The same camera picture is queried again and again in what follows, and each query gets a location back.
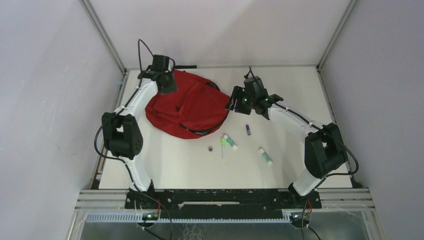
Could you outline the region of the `red student backpack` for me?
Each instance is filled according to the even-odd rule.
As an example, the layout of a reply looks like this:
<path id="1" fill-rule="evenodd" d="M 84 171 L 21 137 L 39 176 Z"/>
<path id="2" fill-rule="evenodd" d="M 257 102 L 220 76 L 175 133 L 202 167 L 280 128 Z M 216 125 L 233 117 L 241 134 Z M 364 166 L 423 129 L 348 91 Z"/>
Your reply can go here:
<path id="1" fill-rule="evenodd" d="M 177 91 L 158 93 L 145 107 L 147 120 L 177 138 L 198 139 L 216 132 L 229 115 L 230 97 L 211 80 L 174 70 Z"/>

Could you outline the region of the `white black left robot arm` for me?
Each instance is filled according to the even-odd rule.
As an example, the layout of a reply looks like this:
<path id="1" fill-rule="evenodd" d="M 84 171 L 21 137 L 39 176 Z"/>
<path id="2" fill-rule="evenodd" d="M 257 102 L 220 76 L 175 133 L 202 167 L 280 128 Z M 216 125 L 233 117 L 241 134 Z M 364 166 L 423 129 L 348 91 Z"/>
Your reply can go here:
<path id="1" fill-rule="evenodd" d="M 138 120 L 157 94 L 177 91 L 174 66 L 172 58 L 153 55 L 152 64 L 138 75 L 138 85 L 129 99 L 113 112 L 105 112 L 101 118 L 99 132 L 103 134 L 105 148 L 112 154 L 110 159 L 124 164 L 130 178 L 130 188 L 139 191 L 136 200 L 145 209 L 155 205 L 157 196 L 148 190 L 152 179 L 141 159 L 144 140 Z"/>

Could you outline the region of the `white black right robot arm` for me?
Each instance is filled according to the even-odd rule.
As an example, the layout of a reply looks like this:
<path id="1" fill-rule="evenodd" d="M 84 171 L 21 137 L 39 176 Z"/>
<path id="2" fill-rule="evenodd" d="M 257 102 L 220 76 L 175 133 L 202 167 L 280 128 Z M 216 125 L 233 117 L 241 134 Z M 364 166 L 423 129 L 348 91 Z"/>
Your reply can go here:
<path id="1" fill-rule="evenodd" d="M 281 96 L 269 94 L 258 76 L 246 76 L 243 84 L 233 87 L 226 109 L 245 115 L 254 111 L 282 125 L 304 144 L 305 169 L 288 187 L 289 203 L 293 207 L 307 204 L 315 189 L 327 178 L 337 176 L 336 170 L 349 158 L 353 159 L 355 168 L 346 175 L 358 172 L 358 159 L 345 145 L 335 123 L 323 124 L 293 109 Z"/>

